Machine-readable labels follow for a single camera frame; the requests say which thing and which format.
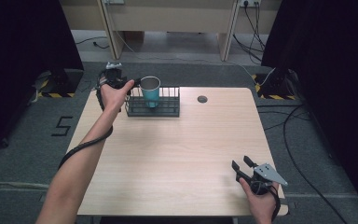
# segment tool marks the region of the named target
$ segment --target table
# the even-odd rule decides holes
[[[123,49],[120,31],[217,33],[225,61],[240,5],[238,0],[126,0],[123,5],[98,1],[114,59]]]
[[[199,103],[200,95],[208,98]],[[274,166],[255,107],[245,88],[180,88],[179,118],[128,117],[124,106],[106,140],[79,215],[249,216],[231,161]],[[101,114],[92,92],[69,148]],[[279,195],[284,198],[282,188]],[[288,212],[282,205],[279,216]]]

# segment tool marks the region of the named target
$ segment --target power outlet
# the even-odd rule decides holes
[[[245,1],[248,2],[248,7],[256,7],[256,4],[260,6],[261,0],[241,0],[240,7],[245,7]]]

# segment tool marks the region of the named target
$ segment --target metal rack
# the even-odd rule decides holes
[[[129,117],[179,117],[180,88],[177,86],[159,87],[159,99],[156,107],[149,107],[139,88],[131,90],[126,99],[126,111]]]

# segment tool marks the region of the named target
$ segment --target hand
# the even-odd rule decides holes
[[[109,85],[101,86],[101,96],[103,97],[103,105],[105,110],[113,109],[118,111],[124,104],[127,92],[132,88],[133,80],[130,80],[120,90],[113,89]]]
[[[249,184],[240,178],[240,184],[248,197],[248,202],[252,215],[258,224],[271,223],[272,214],[275,210],[275,199],[271,193],[264,195],[254,195]],[[273,182],[272,186],[278,190],[279,184]]]

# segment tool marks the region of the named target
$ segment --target blue cup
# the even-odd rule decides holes
[[[141,79],[140,88],[144,96],[145,103],[148,107],[154,108],[158,105],[159,84],[157,77],[144,77]]]

